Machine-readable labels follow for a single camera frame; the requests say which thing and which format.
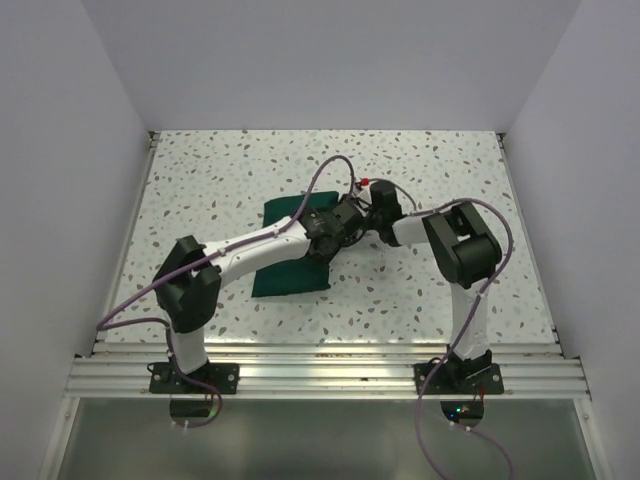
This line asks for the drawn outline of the green surgical cloth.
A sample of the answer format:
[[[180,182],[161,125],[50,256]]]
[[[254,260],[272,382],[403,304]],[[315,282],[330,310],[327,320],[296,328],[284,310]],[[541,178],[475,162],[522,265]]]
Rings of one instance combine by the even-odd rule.
[[[293,216],[304,195],[279,197],[264,204],[263,227],[270,226],[285,216]],[[330,288],[328,264],[303,257],[280,262],[255,274],[252,298],[279,297],[324,291]]]

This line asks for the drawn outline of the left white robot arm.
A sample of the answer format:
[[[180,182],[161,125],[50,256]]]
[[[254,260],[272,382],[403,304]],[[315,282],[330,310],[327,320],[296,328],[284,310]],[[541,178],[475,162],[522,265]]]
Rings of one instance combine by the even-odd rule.
[[[306,208],[252,234],[200,244],[187,236],[176,242],[154,278],[159,307],[169,321],[172,379],[185,392],[208,379],[204,327],[213,318],[220,290],[272,265],[310,258],[327,266],[366,224],[351,201]]]

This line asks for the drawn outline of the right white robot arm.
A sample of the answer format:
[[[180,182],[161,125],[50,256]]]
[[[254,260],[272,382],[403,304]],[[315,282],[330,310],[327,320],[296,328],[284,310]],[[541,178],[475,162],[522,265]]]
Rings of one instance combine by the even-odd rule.
[[[451,287],[452,331],[445,358],[414,366],[416,388],[429,394],[478,391],[492,381],[488,307],[483,297],[503,259],[501,247],[475,206],[455,201],[428,213],[405,213],[399,188],[387,180],[360,183],[340,199],[359,214],[345,245],[374,231],[388,246],[426,244]]]

